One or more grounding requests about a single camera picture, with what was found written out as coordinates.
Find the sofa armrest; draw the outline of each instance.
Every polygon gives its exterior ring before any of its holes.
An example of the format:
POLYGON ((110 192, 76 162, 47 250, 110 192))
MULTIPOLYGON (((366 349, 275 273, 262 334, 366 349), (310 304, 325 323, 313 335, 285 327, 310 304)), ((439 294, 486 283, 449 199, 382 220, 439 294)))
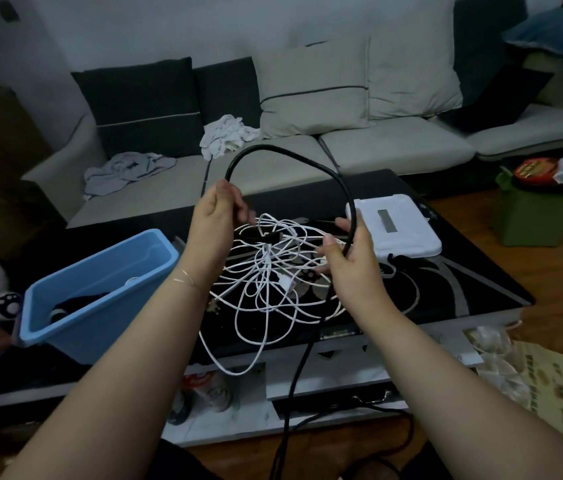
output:
POLYGON ((69 222, 84 205, 84 171, 106 163, 91 113, 78 123, 64 148, 30 170, 22 180, 35 182, 57 211, 69 222))

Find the hand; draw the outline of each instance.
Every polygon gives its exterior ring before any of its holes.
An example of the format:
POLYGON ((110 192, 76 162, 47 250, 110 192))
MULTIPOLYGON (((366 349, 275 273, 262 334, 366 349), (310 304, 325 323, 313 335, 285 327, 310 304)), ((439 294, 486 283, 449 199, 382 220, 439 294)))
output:
POLYGON ((186 249, 177 268, 185 270, 201 290, 210 290, 222 273, 233 245, 235 227, 255 224, 255 216, 241 191, 220 180, 206 190, 195 206, 186 249))
MULTIPOLYGON (((337 217, 335 224, 346 232, 350 231, 349 219, 337 217)), ((341 254, 340 246, 331 234, 324 236, 324 244, 318 252, 328 261, 327 268, 333 276, 334 290, 341 304, 364 332, 375 330, 377 322, 385 320, 387 311, 399 313, 384 288, 372 237, 359 209, 357 229, 348 256, 341 254)))

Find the gray cloth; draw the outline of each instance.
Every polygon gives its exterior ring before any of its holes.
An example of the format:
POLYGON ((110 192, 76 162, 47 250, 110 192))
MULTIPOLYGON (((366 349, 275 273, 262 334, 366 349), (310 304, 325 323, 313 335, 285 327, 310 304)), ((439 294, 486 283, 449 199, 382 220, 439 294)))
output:
POLYGON ((143 180, 160 171, 172 168, 177 159, 156 153, 118 153, 101 168, 84 172, 87 198, 108 195, 122 190, 126 185, 143 180))

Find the trash bin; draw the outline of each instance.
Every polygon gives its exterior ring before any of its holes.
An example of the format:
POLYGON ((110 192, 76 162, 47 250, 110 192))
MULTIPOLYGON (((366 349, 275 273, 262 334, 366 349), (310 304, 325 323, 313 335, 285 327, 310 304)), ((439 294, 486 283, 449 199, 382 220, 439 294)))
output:
POLYGON ((49 343, 79 363, 93 364, 113 345, 172 271, 179 253, 151 229, 34 283, 24 295, 19 338, 49 343), (68 299, 108 293, 52 323, 68 299))
POLYGON ((500 192, 491 227, 504 246, 558 246, 563 241, 563 194, 527 191, 511 174, 497 178, 500 192))

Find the person's left hand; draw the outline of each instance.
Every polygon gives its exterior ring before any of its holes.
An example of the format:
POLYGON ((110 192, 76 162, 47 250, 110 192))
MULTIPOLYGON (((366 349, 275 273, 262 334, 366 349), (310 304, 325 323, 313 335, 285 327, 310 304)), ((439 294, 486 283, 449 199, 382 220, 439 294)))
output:
POLYGON ((195 206, 186 249, 174 273, 183 269, 201 290, 210 290, 222 273, 235 227, 246 223, 255 224, 255 211, 248 209, 235 185, 220 180, 195 206))

